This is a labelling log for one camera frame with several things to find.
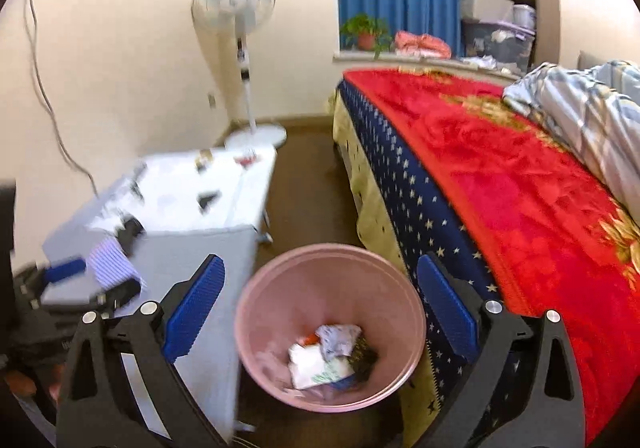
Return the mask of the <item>white tissue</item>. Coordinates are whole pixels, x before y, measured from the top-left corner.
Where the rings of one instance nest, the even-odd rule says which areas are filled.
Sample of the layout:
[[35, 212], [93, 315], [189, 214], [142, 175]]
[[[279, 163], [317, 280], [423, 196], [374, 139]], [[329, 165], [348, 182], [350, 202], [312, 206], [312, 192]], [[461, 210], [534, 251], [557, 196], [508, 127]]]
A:
[[296, 390], [306, 390], [330, 382], [319, 344], [294, 344], [288, 350], [288, 358], [288, 370]]

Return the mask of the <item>red wrapper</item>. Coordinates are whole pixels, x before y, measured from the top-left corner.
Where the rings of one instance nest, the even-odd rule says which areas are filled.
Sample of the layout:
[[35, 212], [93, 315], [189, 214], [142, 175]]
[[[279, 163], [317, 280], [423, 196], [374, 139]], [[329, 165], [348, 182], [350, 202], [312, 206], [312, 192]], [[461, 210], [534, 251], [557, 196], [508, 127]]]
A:
[[319, 336], [316, 333], [311, 333], [308, 336], [306, 336], [306, 338], [301, 338], [298, 341], [298, 344], [300, 346], [306, 347], [306, 346], [312, 346], [312, 345], [317, 345], [321, 342]]

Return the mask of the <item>dark brown sock bundle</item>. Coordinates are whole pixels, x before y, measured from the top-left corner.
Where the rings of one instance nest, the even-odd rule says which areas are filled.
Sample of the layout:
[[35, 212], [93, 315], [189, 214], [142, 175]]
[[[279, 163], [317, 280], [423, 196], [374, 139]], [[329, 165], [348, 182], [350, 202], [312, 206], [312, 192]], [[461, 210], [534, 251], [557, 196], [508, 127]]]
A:
[[350, 368], [354, 371], [355, 381], [366, 382], [378, 361], [378, 352], [369, 345], [364, 335], [360, 334], [352, 347], [348, 361]]

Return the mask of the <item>pink trash bin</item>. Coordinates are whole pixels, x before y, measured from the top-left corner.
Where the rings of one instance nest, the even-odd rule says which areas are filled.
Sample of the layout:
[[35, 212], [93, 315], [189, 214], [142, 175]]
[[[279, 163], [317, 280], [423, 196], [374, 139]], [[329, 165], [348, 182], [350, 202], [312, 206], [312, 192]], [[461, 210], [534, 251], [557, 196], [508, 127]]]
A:
[[[348, 359], [360, 334], [378, 352], [366, 382], [296, 390], [288, 350], [316, 333], [322, 357]], [[265, 264], [244, 287], [234, 321], [242, 364], [265, 392], [295, 408], [355, 411], [393, 394], [416, 370], [426, 343], [420, 297], [389, 261], [356, 246], [299, 247]]]

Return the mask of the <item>red bed blanket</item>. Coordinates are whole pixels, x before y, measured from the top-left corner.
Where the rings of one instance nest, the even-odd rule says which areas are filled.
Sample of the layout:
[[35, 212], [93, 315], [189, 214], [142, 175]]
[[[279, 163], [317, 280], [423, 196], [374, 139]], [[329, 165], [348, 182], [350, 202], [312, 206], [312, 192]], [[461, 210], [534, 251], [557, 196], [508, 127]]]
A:
[[500, 87], [446, 73], [348, 70], [435, 178], [511, 311], [561, 315], [586, 443], [639, 442], [639, 227]]

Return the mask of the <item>low grey table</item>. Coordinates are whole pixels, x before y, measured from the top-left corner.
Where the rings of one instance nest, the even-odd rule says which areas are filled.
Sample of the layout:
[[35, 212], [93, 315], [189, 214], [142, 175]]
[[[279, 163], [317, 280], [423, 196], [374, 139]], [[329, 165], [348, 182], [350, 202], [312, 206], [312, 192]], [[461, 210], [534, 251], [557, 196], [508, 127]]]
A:
[[[132, 264], [141, 295], [110, 318], [84, 312], [70, 342], [56, 418], [60, 447], [225, 447], [240, 359], [234, 316], [253, 272], [277, 152], [226, 151], [242, 177], [237, 226], [147, 233]], [[250, 167], [236, 163], [253, 154]]]

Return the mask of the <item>navy star bed sheet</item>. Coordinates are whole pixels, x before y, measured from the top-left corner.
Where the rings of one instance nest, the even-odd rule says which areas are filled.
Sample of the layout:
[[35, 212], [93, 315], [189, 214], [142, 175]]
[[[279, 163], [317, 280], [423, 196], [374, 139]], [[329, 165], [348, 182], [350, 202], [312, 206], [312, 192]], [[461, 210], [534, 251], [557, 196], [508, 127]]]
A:
[[[419, 258], [433, 253], [481, 297], [499, 298], [498, 284], [465, 224], [390, 120], [347, 80], [338, 83], [330, 103], [333, 139], [345, 162], [364, 247], [409, 278], [416, 275]], [[424, 354], [400, 390], [406, 447], [433, 423], [466, 366], [434, 312], [425, 316]]]

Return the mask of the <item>printed white table mat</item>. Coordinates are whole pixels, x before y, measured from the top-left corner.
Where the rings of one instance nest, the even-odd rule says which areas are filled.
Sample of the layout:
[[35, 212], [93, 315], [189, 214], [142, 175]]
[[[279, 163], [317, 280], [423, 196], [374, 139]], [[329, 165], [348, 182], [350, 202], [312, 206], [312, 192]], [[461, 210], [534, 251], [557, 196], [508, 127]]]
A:
[[146, 156], [87, 227], [114, 232], [132, 217], [148, 234], [258, 229], [276, 158], [271, 145]]

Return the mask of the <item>striped blue quilt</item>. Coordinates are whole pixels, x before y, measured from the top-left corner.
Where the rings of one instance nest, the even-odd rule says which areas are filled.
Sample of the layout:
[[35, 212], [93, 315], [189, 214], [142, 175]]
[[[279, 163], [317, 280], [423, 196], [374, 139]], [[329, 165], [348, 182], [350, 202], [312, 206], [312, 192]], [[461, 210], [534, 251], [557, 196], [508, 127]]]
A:
[[503, 101], [569, 149], [639, 219], [639, 67], [588, 70], [545, 63], [506, 87]]

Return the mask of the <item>grey storage bin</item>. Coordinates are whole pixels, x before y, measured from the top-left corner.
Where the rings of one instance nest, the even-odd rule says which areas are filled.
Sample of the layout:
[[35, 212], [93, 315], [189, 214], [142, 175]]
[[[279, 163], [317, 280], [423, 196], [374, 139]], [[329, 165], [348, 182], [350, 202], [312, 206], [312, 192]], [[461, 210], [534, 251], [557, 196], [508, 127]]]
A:
[[467, 58], [494, 58], [500, 67], [515, 74], [525, 74], [529, 68], [536, 33], [508, 23], [471, 20], [462, 22], [464, 55]]

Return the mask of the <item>pink cloth on sill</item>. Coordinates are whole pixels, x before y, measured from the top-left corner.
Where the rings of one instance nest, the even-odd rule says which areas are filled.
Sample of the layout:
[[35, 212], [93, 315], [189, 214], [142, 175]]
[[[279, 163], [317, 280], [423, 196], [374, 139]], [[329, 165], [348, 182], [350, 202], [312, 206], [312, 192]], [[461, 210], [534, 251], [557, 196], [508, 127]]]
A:
[[413, 34], [398, 30], [394, 39], [395, 50], [407, 56], [421, 58], [450, 59], [451, 49], [445, 41], [429, 34]]

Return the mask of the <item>cardboard box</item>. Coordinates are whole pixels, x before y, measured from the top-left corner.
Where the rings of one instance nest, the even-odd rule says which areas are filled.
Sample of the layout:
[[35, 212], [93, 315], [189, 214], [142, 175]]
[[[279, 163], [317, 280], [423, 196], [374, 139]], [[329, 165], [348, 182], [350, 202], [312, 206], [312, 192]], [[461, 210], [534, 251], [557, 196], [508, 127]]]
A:
[[486, 22], [513, 22], [512, 0], [459, 0], [460, 18]]

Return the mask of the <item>potted green plant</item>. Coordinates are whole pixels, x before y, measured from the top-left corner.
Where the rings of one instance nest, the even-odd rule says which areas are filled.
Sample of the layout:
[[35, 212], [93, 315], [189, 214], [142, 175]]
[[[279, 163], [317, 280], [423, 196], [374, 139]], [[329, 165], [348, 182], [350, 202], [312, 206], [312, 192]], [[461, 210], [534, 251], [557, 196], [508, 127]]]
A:
[[360, 51], [373, 52], [379, 56], [390, 51], [393, 37], [384, 18], [374, 18], [359, 13], [346, 20], [340, 28], [344, 44]]

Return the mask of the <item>white standing fan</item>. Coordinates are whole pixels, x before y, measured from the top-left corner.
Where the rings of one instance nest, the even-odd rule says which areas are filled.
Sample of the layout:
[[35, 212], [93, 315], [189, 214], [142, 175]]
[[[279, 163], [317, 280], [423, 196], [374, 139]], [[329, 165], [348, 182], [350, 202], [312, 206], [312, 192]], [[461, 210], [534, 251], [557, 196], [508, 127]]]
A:
[[248, 124], [224, 140], [227, 149], [248, 149], [270, 145], [280, 148], [286, 141], [285, 128], [276, 123], [259, 124], [253, 114], [250, 91], [250, 54], [247, 36], [266, 23], [277, 0], [192, 0], [194, 21], [207, 30], [231, 30], [235, 58], [242, 85]]

